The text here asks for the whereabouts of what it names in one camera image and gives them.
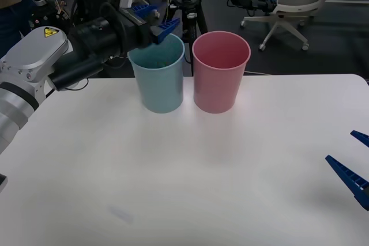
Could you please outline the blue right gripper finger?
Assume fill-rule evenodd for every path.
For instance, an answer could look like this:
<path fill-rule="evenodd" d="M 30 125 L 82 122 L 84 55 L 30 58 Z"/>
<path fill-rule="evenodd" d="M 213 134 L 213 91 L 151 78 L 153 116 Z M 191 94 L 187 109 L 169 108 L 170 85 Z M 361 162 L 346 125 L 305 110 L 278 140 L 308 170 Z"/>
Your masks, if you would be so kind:
<path fill-rule="evenodd" d="M 368 181 L 330 155 L 326 156 L 325 160 L 348 187 L 351 193 L 353 193 L 354 198 L 361 207 L 368 211 Z"/>
<path fill-rule="evenodd" d="M 350 134 L 351 136 L 359 140 L 361 143 L 369 147 L 369 136 L 368 135 L 358 132 L 356 130 L 351 131 Z"/>

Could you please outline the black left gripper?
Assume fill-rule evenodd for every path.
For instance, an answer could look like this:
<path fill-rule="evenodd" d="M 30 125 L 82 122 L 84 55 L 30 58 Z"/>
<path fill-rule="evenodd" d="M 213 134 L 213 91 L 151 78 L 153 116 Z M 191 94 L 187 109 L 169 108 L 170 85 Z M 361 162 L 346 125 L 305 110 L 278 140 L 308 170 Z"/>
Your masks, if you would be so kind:
<path fill-rule="evenodd" d="M 156 10 L 155 5 L 138 5 L 116 12 L 119 54 L 126 54 L 136 48 L 145 48 L 151 43 L 160 44 L 180 24 L 180 18 L 173 18 L 160 25 L 150 26 L 143 18 Z"/>

